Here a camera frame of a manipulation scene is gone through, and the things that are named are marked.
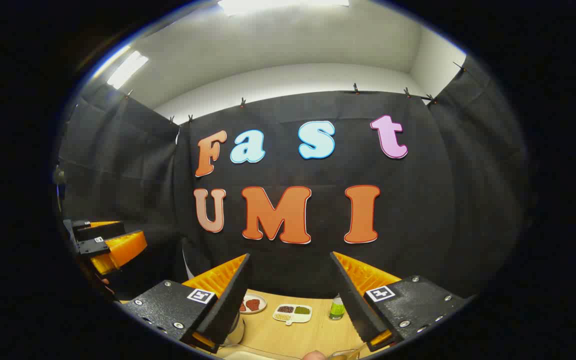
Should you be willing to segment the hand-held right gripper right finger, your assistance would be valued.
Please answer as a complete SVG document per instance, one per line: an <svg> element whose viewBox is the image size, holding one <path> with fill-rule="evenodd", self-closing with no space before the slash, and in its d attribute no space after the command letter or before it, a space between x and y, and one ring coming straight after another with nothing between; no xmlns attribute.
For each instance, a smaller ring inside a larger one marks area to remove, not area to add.
<svg viewBox="0 0 576 360"><path fill-rule="evenodd" d="M424 276L399 278L337 251L329 257L336 292L359 338L371 351L432 330L471 300Z"/></svg>

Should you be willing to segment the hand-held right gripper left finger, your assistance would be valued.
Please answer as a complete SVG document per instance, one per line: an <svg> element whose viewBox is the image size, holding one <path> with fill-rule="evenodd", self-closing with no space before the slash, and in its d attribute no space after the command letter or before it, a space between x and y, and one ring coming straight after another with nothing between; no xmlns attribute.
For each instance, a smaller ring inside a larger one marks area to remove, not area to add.
<svg viewBox="0 0 576 360"><path fill-rule="evenodd" d="M215 354L237 324L251 276L245 253L183 283L163 280L121 308L171 341Z"/></svg>

